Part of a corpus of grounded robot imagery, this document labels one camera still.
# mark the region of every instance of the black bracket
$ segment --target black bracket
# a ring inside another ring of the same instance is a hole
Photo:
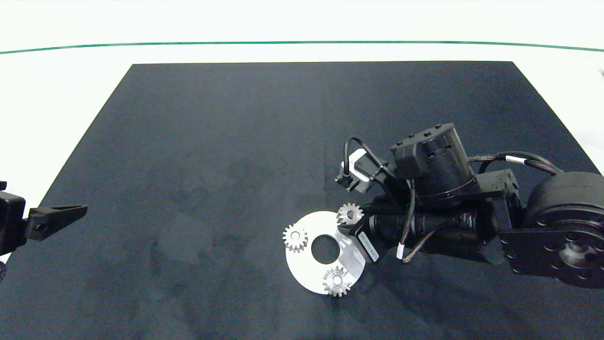
[[[42,241],[86,215],[87,206],[58,206],[30,209],[23,219],[25,199],[4,192],[0,182],[0,255],[15,251],[28,239]]]
[[[604,233],[596,228],[522,228],[500,230],[499,235],[513,273],[549,276],[577,287],[604,288]],[[574,244],[585,249],[573,250],[570,247]]]

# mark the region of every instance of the black cable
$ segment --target black cable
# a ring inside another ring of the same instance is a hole
[[[447,229],[453,226],[445,226],[442,228],[438,228],[438,229],[434,229],[431,232],[427,233],[421,240],[419,240],[415,246],[415,248],[413,248],[413,250],[409,253],[409,255],[403,257],[402,261],[403,263],[409,263],[409,261],[411,261],[411,259],[420,251],[422,250],[422,246],[424,243],[426,243],[426,241],[431,238],[434,234],[436,234],[437,232],[443,230],[443,229]]]
[[[413,214],[415,214],[415,183],[413,178],[409,180],[409,190],[411,191],[411,201],[409,202],[409,210],[407,211],[407,220],[405,221],[405,228],[403,229],[403,235],[400,237],[400,243],[405,244],[405,239],[411,230],[411,222],[413,221]]]
[[[490,165],[491,163],[493,163],[493,162],[494,162],[493,160],[487,160],[487,161],[483,162],[483,163],[480,165],[480,168],[478,169],[478,173],[479,173],[479,174],[484,174],[484,173],[487,171],[487,168],[489,167],[489,165]]]
[[[506,156],[526,159],[524,164],[537,170],[545,171],[551,175],[561,174],[564,171],[555,166],[547,158],[525,151],[503,151],[496,154],[482,154],[468,157],[470,162],[483,162],[478,170],[479,174],[486,172],[487,167],[496,160],[506,161]]]
[[[373,161],[373,163],[375,163],[375,165],[382,167],[382,169],[384,170],[384,173],[386,173],[386,175],[393,177],[393,178],[401,179],[399,176],[397,176],[392,171],[390,171],[390,169],[387,166],[382,164],[382,162],[380,162],[380,160],[375,156],[375,154],[371,151],[371,149],[365,143],[363,143],[362,140],[358,139],[355,136],[348,137],[346,139],[346,142],[344,143],[344,170],[342,171],[343,177],[350,177],[350,160],[348,158],[348,156],[349,156],[348,148],[350,146],[350,142],[352,142],[353,140],[355,142],[359,143],[359,145],[367,152],[367,155]]]

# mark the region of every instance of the white cable tie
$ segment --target white cable tie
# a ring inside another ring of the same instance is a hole
[[[524,161],[526,161],[526,160],[527,160],[526,158],[506,156],[506,162],[510,162],[510,163],[524,164]]]
[[[405,245],[399,242],[399,246],[396,247],[396,258],[399,260],[403,259],[403,250],[405,250]]]

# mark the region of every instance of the metal gear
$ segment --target metal gear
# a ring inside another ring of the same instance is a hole
[[[323,276],[323,286],[328,294],[333,296],[346,295],[350,290],[350,283],[345,278],[346,274],[348,274],[348,272],[344,270],[344,267],[340,268],[336,266],[335,268],[327,270]]]
[[[353,226],[364,216],[363,209],[354,203],[346,203],[338,209],[338,224]]]
[[[285,247],[293,252],[300,252],[304,250],[308,244],[308,234],[304,231],[304,228],[294,225],[289,225],[283,232],[283,239],[285,240]]]

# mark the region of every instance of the metal disc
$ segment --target metal disc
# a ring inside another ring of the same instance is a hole
[[[317,211],[308,214],[296,222],[308,234],[308,245],[300,252],[285,248],[285,257],[294,278],[306,289],[317,294],[328,294],[323,285],[328,270],[343,267],[347,272],[345,279],[352,286],[365,268],[365,259],[352,240],[338,230],[337,214],[331,211]],[[339,246],[338,259],[330,264],[320,263],[312,255],[312,243],[319,236],[327,235],[336,240]]]

